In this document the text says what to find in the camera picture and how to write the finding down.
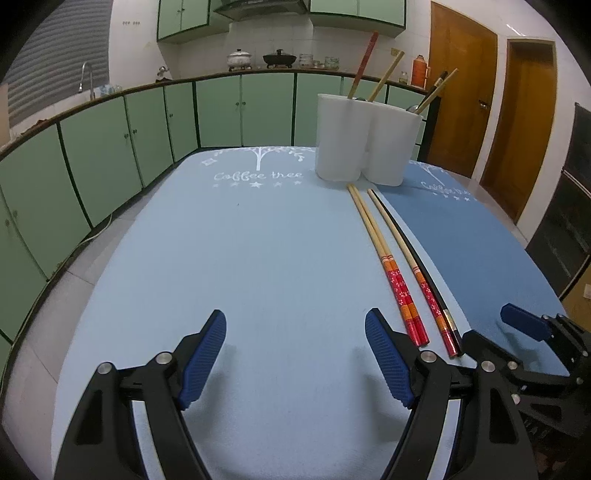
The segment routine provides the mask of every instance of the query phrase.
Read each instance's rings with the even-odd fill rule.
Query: kitchen cabinet
[[[320,27],[396,37],[406,27],[406,0],[310,0],[310,19]]]
[[[405,0],[359,0],[360,17],[391,24],[405,24]]]
[[[316,146],[318,94],[340,94],[342,77],[316,73],[300,73],[297,76],[295,94],[294,145]]]
[[[173,164],[168,137],[164,89],[125,95],[131,143],[144,187]]]
[[[202,147],[240,147],[241,76],[202,80],[195,84]]]
[[[158,38],[168,37],[181,30],[183,0],[160,0]]]
[[[27,247],[50,277],[90,232],[55,125],[0,162],[0,186]]]
[[[0,196],[0,329],[15,339],[46,278],[21,240]]]
[[[291,145],[293,73],[242,76],[244,146]]]
[[[168,133],[174,161],[198,148],[193,107],[193,84],[179,83],[164,87]]]
[[[96,226],[142,189],[123,98],[67,117],[61,131],[72,176]]]
[[[215,13],[222,0],[160,0],[159,41],[183,43],[230,30],[230,20]]]
[[[359,82],[359,86],[355,91],[355,98],[369,98],[371,93],[374,91],[375,86],[378,82],[373,82],[371,80],[361,80]],[[343,89],[341,90],[341,95],[347,96],[349,91],[351,90],[351,85],[353,85],[352,78],[344,78],[343,79]],[[384,85],[382,89],[379,91],[378,96],[375,98],[374,102],[384,103],[386,100],[386,86]]]

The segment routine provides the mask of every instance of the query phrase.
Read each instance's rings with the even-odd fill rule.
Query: white plastic container
[[[373,183],[402,183],[423,117],[396,106],[370,103],[372,109],[363,175]]]
[[[361,175],[372,105],[340,95],[318,95],[316,173],[324,180],[355,181]]]

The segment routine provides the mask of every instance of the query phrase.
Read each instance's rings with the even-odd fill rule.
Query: blue tablecloth
[[[472,327],[534,367],[559,371],[544,345],[498,325],[508,301],[535,313],[561,307],[497,220],[447,174],[421,164],[409,166],[401,187],[382,191],[460,331],[470,328],[466,313]],[[377,218],[428,348],[445,357],[420,289]],[[138,215],[95,287],[61,370],[53,464],[99,363],[142,365],[198,332],[218,308],[228,320],[226,342],[201,399],[184,413],[212,478],[380,478],[408,410],[390,396],[365,339],[372,307],[404,331],[349,193],[315,175],[314,149],[195,154]],[[455,363],[473,364],[466,356]],[[134,409],[150,478],[161,478],[145,411]],[[457,405],[448,417],[432,479],[445,470]]]

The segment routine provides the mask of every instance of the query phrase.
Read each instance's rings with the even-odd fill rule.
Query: printed tree design
[[[313,148],[310,147],[242,147],[242,148],[224,148],[222,150],[216,150],[213,153],[214,157],[217,157],[220,154],[223,154],[228,151],[248,151],[253,152],[256,155],[256,171],[261,171],[261,161],[265,155],[270,152],[283,152],[289,155],[293,155],[297,158],[297,161],[303,161],[304,155],[306,152],[314,151]]]

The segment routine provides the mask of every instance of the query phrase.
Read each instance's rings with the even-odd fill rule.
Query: wooden chopstick
[[[365,71],[365,67],[367,66],[371,53],[374,50],[375,43],[378,41],[378,36],[379,33],[374,32],[374,34],[369,39],[368,48],[365,50],[365,54],[363,55],[361,63],[359,64],[359,68],[357,69],[357,75],[355,75],[355,80],[353,80],[353,85],[351,85],[351,90],[349,90],[349,94],[347,95],[349,100],[353,98],[353,95],[355,95],[355,92],[357,91],[357,87],[359,86],[359,82],[361,81],[361,77]]]
[[[398,55],[396,55],[396,57],[392,61],[391,65],[388,67],[388,70],[386,70],[386,73],[384,73],[384,76],[382,77],[382,79],[375,86],[374,91],[371,93],[371,95],[369,95],[368,102],[371,103],[375,100],[375,98],[378,96],[379,91],[384,86],[384,83],[386,83],[386,80],[388,80],[390,78],[390,75],[392,75],[392,72],[396,68],[396,65],[398,65],[400,60],[402,60],[402,57],[404,57],[404,52],[401,50],[398,52]]]
[[[365,225],[365,228],[368,231],[369,237],[371,238],[372,243],[374,244],[374,248],[379,256],[380,262],[382,263],[382,266],[383,266],[384,271],[386,273],[386,277],[388,278],[388,282],[390,283],[390,287],[392,288],[392,291],[394,292],[394,297],[396,298],[396,302],[398,303],[398,308],[400,309],[400,313],[401,313],[402,319],[404,321],[408,336],[410,337],[410,339],[412,340],[412,342],[415,345],[417,345],[417,346],[422,346],[423,344],[426,345],[426,343],[424,343],[424,340],[419,335],[419,332],[417,331],[416,322],[414,321],[413,316],[411,314],[411,310],[408,305],[408,300],[405,296],[404,290],[401,288],[401,284],[403,284],[404,287],[406,287],[406,284],[404,284],[404,280],[402,279],[402,276],[400,275],[400,271],[398,269],[398,266],[396,265],[395,262],[394,262],[394,265],[396,265],[396,270],[398,270],[398,274],[394,271],[392,263],[390,262],[391,255],[387,254],[387,251],[384,248],[384,244],[380,240],[380,237],[382,239],[384,237],[381,235],[381,232],[378,235],[374,226],[372,225],[372,221],[370,220],[370,218],[368,216],[368,210],[367,210],[367,207],[365,206],[365,202],[361,198],[361,195],[359,194],[359,191],[357,190],[357,188],[354,185],[349,184],[349,185],[347,185],[347,189],[353,199],[353,202],[355,203],[355,206],[357,207],[359,214],[361,215],[361,219],[363,220],[363,224]]]
[[[433,279],[428,274],[423,262],[408,241],[406,235],[400,230],[400,227],[396,223],[392,214],[386,209],[382,200],[371,189],[368,190],[368,194],[390,228],[390,231],[396,239],[400,250],[402,250],[408,265],[413,269],[415,278],[417,279],[417,282],[423,291],[423,295],[427,300],[427,304],[435,318],[435,323],[441,333],[441,338],[443,339],[448,355],[451,358],[462,355],[461,337],[440,292],[433,282]]]
[[[456,73],[457,73],[457,69],[454,69],[453,72],[451,72],[447,77],[445,77],[445,80],[443,80],[439,84],[439,87],[437,87],[435,90],[433,90],[433,93],[431,95],[429,95],[429,97],[427,97],[427,99],[419,106],[419,108],[415,112],[417,115],[420,114],[423,110],[425,110],[425,108],[427,108],[429,106],[429,103],[431,103],[433,100],[435,100],[437,95],[439,95],[439,92],[441,92],[446,87],[447,82],[449,82]]]

